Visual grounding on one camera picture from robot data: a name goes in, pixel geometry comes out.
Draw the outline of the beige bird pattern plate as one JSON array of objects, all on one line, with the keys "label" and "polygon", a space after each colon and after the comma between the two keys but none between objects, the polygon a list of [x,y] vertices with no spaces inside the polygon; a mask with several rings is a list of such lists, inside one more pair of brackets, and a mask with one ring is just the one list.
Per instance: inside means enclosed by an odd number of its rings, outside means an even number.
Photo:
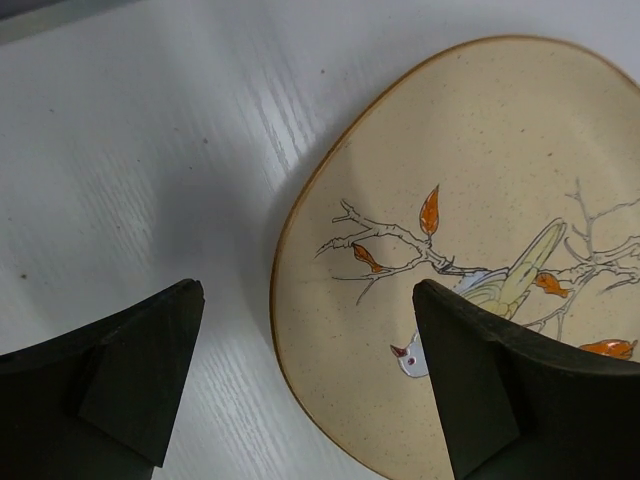
[{"label": "beige bird pattern plate", "polygon": [[387,89],[312,174],[272,269],[281,372],[386,479],[452,470],[413,311],[433,279],[550,338],[639,358],[639,84],[574,44],[466,42]]}]

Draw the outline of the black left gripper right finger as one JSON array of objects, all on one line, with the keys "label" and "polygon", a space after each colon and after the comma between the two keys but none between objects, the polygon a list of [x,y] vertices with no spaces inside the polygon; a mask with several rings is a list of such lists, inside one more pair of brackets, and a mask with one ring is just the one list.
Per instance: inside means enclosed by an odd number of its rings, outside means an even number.
[{"label": "black left gripper right finger", "polygon": [[432,280],[413,305],[458,479],[635,479],[639,366],[563,344]]}]

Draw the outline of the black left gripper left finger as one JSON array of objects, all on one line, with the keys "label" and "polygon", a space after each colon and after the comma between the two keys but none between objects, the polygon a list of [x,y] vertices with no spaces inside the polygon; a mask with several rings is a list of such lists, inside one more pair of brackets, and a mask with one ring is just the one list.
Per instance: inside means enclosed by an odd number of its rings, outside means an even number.
[{"label": "black left gripper left finger", "polygon": [[164,464],[204,311],[184,279],[1,357],[4,479],[149,479]]}]

